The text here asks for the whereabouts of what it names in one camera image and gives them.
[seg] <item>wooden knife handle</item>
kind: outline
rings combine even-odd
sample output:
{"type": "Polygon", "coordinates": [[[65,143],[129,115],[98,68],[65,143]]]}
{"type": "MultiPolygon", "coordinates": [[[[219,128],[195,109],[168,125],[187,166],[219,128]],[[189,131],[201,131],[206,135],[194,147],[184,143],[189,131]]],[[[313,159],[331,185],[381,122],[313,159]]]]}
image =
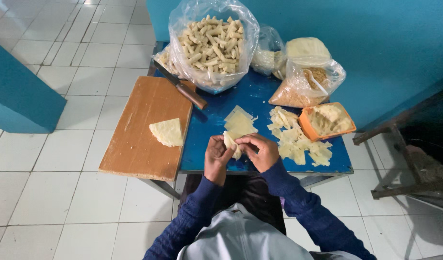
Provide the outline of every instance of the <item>wooden knife handle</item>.
{"type": "Polygon", "coordinates": [[[187,99],[189,99],[199,109],[203,110],[207,107],[207,105],[208,105],[207,101],[205,101],[196,92],[192,91],[188,86],[186,86],[180,82],[177,84],[176,87],[180,93],[182,93],[187,99]]]}

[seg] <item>orange plastic container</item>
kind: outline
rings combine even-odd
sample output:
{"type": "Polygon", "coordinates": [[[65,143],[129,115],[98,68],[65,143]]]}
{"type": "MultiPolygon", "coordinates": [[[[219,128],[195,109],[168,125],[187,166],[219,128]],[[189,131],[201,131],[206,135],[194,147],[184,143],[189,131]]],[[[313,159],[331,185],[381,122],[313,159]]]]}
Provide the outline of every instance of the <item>orange plastic container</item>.
{"type": "Polygon", "coordinates": [[[302,110],[302,114],[300,114],[299,116],[299,124],[300,127],[302,127],[302,131],[303,133],[306,135],[306,137],[308,137],[308,139],[310,139],[311,141],[320,141],[320,140],[324,140],[324,139],[328,139],[328,138],[332,138],[332,137],[338,137],[341,136],[343,134],[347,134],[347,133],[351,133],[353,131],[355,131],[357,129],[357,127],[355,126],[355,123],[353,122],[352,118],[350,117],[350,115],[347,113],[347,111],[345,110],[344,106],[338,102],[333,102],[333,103],[327,103],[327,104],[319,104],[316,106],[322,106],[322,105],[330,105],[330,104],[338,104],[341,108],[341,110],[343,112],[345,112],[345,114],[348,116],[348,118],[350,118],[350,121],[352,122],[352,128],[346,131],[342,131],[339,133],[334,133],[334,134],[330,134],[327,136],[320,136],[318,135],[318,133],[316,133],[316,131],[314,130],[314,128],[311,125],[311,122],[309,120],[308,115],[311,114],[313,106],[309,106],[306,107],[302,110]]]}

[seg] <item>person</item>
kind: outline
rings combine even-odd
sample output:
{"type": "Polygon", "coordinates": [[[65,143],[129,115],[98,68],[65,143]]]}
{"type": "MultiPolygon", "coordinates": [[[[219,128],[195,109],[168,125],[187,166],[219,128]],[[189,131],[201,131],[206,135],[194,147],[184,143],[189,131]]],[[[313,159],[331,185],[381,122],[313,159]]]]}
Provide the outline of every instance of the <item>person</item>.
{"type": "Polygon", "coordinates": [[[188,174],[178,216],[146,251],[150,259],[374,260],[337,217],[289,175],[277,144],[253,133],[235,140],[259,175],[228,175],[223,136],[212,136],[204,175],[188,174]],[[307,230],[321,252],[308,252],[286,236],[284,210],[307,230]]]}

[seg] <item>wooden cutting board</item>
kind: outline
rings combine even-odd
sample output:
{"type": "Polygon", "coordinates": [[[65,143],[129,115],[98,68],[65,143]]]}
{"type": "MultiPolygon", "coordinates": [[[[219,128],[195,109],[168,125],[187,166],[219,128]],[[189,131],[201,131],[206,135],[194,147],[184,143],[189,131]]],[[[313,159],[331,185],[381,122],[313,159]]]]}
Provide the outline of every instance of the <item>wooden cutting board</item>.
{"type": "MultiPolygon", "coordinates": [[[[191,82],[184,83],[195,90],[191,82]]],[[[183,147],[161,144],[149,130],[149,124],[179,118],[184,140],[192,107],[166,78],[138,77],[99,171],[175,181],[183,147]]]]}

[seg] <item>blue wall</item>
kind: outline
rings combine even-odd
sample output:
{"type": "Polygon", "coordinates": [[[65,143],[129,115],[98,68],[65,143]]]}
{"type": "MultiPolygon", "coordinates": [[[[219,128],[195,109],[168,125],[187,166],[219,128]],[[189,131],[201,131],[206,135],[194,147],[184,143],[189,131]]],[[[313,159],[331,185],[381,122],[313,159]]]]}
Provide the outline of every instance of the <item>blue wall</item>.
{"type": "MultiPolygon", "coordinates": [[[[179,0],[148,0],[156,39],[168,41],[179,0]]],[[[357,127],[443,82],[443,0],[243,0],[284,41],[317,37],[347,71],[331,101],[357,127]]]]}

